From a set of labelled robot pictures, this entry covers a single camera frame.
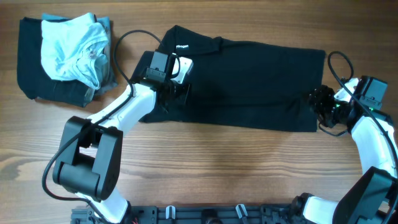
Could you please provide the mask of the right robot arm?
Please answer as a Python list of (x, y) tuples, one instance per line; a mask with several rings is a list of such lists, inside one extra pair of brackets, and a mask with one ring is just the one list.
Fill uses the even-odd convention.
[(380, 110), (387, 83), (363, 76), (341, 84), (338, 92), (323, 85), (307, 101), (320, 125), (346, 126), (363, 175), (339, 202), (296, 197), (291, 214), (309, 223), (397, 223), (397, 145), (391, 117)]

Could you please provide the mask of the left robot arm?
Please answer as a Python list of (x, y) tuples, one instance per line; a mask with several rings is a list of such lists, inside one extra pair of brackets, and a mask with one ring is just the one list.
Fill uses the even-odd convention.
[(124, 136), (145, 115), (185, 94), (193, 60), (175, 53), (146, 52), (149, 63), (128, 80), (125, 91), (105, 109), (74, 116), (65, 124), (59, 150), (48, 163), (52, 179), (89, 207), (92, 223), (129, 223), (131, 204), (116, 188)]

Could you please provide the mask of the black polo shirt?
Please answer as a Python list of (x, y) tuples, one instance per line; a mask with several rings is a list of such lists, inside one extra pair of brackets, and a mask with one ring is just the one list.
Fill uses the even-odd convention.
[(180, 121), (290, 132), (314, 132), (304, 96), (322, 83), (326, 53), (207, 37), (181, 26), (159, 46), (192, 60), (189, 91), (156, 106), (145, 123)]

